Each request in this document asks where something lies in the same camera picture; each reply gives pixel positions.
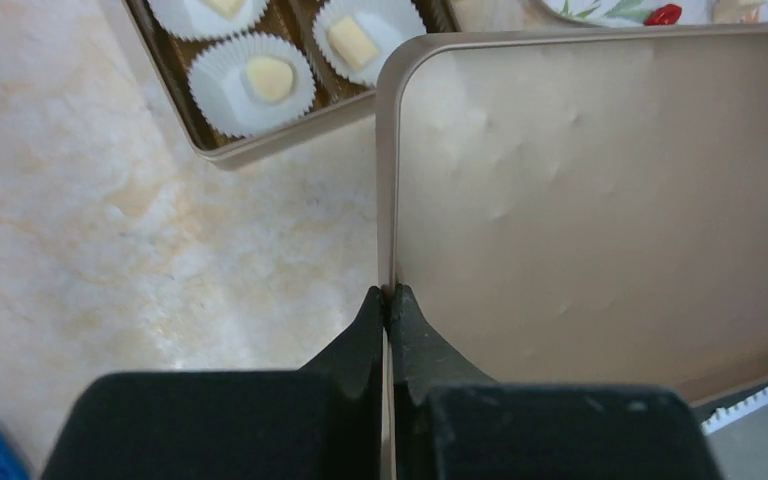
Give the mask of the white chocolate block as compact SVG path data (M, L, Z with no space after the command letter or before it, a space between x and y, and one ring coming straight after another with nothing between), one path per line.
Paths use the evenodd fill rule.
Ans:
M327 30L327 39L353 72L363 70L380 54L378 45L352 16L334 22Z

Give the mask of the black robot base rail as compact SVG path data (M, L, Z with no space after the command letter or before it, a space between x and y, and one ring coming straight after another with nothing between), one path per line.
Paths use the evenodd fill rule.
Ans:
M693 411L703 434L711 435L766 406L768 381L694 407Z

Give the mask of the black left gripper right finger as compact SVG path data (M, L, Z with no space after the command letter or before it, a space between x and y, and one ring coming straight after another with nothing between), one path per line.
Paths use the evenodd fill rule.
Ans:
M504 383L391 298L398 479L718 479L693 410L651 385Z

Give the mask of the gold box lid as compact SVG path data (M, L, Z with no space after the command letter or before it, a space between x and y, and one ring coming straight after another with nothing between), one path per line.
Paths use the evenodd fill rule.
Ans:
M420 36L376 147L380 287L490 378L768 381L768 25ZM704 437L768 479L768 406Z

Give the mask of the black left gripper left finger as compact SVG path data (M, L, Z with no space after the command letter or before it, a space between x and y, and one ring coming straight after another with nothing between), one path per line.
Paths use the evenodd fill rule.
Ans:
M295 370L116 372L78 397L46 479L376 479L384 297Z

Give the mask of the cream heart chocolate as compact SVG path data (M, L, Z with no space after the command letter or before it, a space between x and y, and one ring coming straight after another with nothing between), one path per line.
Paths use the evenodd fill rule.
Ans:
M293 67L275 57L253 57L246 65L246 75L254 94L267 103L284 101L294 89Z

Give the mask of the white chocolate piece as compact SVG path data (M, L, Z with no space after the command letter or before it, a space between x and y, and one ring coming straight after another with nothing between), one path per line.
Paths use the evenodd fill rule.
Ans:
M232 20L242 9L245 0L202 0L202 3L222 18Z

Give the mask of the brown chocolate box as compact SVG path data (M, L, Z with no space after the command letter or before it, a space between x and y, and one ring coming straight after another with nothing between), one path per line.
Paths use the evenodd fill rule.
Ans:
M128 1L194 151L231 169L370 115L400 45L450 1Z

